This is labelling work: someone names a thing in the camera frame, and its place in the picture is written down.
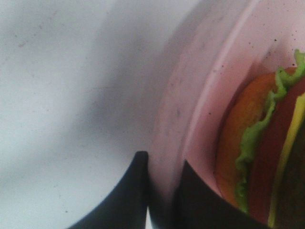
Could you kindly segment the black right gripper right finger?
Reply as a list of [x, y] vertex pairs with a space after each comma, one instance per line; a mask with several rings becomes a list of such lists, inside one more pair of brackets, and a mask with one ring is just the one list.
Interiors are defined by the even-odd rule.
[[188, 162], [172, 201], [166, 204], [151, 190], [150, 216], [155, 229], [265, 229], [237, 210], [203, 182]]

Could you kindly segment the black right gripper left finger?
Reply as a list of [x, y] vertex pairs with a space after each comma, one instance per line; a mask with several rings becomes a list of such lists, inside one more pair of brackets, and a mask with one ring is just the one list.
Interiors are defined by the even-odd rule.
[[148, 198], [148, 153], [139, 151], [110, 194], [70, 228], [144, 229]]

